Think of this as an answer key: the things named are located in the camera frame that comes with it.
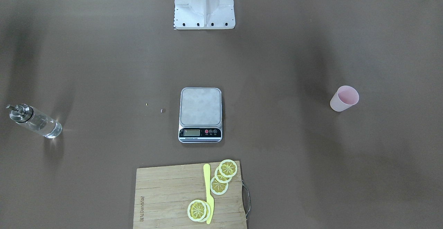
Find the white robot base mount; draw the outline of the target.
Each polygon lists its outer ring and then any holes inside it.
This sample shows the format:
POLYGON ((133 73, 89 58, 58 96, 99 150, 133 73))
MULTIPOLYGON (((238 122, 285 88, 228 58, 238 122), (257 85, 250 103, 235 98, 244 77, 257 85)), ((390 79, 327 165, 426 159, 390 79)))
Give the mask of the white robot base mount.
POLYGON ((234 0, 174 0, 173 28, 220 30, 236 26, 234 0))

